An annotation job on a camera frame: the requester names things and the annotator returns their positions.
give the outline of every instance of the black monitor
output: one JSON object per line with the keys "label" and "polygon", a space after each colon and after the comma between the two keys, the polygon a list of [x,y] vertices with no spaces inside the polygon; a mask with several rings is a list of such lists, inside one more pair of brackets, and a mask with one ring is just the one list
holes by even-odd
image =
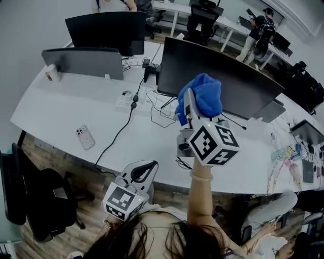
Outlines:
{"label": "black monitor", "polygon": [[157,90],[177,97],[200,73],[222,82],[224,111],[244,119],[250,119],[284,90],[266,75],[223,53],[167,37]]}
{"label": "black monitor", "polygon": [[298,136],[310,145],[316,146],[324,142],[324,135],[306,120],[293,126],[290,131],[293,136]]}
{"label": "black monitor", "polygon": [[144,12],[108,12],[65,19],[75,47],[116,48],[124,56],[144,54]]}
{"label": "black monitor", "polygon": [[286,51],[290,46],[290,42],[278,32],[275,34],[272,44],[281,51]]}

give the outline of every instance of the woman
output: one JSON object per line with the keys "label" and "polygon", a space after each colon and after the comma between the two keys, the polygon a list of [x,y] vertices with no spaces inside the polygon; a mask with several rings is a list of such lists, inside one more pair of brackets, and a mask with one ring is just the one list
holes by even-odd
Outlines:
{"label": "woman", "polygon": [[[248,251],[275,229],[275,223],[265,224],[251,240],[239,247],[212,218],[210,167],[201,166],[195,159],[190,175],[187,214],[172,207],[163,209],[147,203],[136,216],[123,223],[109,216],[106,227],[84,259],[224,258],[227,248],[233,251],[231,257],[234,258],[262,258]],[[283,250],[271,254],[273,258],[288,258],[286,254],[283,256]]]}
{"label": "woman", "polygon": [[136,12],[134,0],[91,0],[91,8],[94,14],[105,12]]}

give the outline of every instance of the gray pants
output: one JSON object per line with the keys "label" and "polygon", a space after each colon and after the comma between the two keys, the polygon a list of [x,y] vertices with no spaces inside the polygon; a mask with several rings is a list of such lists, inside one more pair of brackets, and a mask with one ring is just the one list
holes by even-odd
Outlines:
{"label": "gray pants", "polygon": [[241,51],[241,54],[236,57],[237,60],[246,63],[249,65],[253,60],[254,60],[254,44],[256,40],[253,39],[252,37],[248,36],[247,40],[245,41],[245,45]]}
{"label": "gray pants", "polygon": [[265,223],[287,213],[296,203],[297,195],[293,191],[282,193],[279,199],[252,209],[244,220],[241,231],[247,226],[252,226],[254,236]]}

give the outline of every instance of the person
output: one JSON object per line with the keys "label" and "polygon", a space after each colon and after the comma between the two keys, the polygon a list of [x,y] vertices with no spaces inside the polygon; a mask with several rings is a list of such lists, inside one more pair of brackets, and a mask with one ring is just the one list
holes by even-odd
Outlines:
{"label": "person", "polygon": [[269,24],[272,26],[274,25],[273,18],[273,9],[266,8],[263,10],[264,16],[260,15],[256,19],[250,16],[251,18],[251,24],[254,26],[254,28],[251,30],[249,36],[247,37],[247,40],[245,42],[245,45],[241,51],[241,54],[236,57],[237,60],[246,63],[249,65],[254,60],[254,45],[255,43],[260,39],[260,27],[264,24]]}
{"label": "person", "polygon": [[136,12],[134,0],[91,0],[91,8],[94,14],[105,12]]}
{"label": "person", "polygon": [[270,235],[276,222],[267,221],[294,206],[297,201],[294,193],[283,194],[277,201],[252,210],[244,222],[252,226],[252,238],[240,247],[212,217],[211,168],[195,159],[190,175],[187,213],[147,203],[137,215],[124,222],[109,215],[96,242],[83,258],[288,259],[293,254],[294,240],[285,242],[279,238],[267,245],[266,237],[277,238]]}

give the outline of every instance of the smartphone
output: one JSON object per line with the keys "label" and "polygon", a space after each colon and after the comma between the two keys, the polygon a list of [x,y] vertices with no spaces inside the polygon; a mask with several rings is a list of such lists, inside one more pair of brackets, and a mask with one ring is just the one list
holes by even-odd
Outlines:
{"label": "smartphone", "polygon": [[91,136],[87,126],[82,125],[80,128],[77,128],[75,131],[77,137],[79,138],[82,147],[85,150],[88,150],[90,148],[92,148],[96,142],[93,139],[93,137]]}

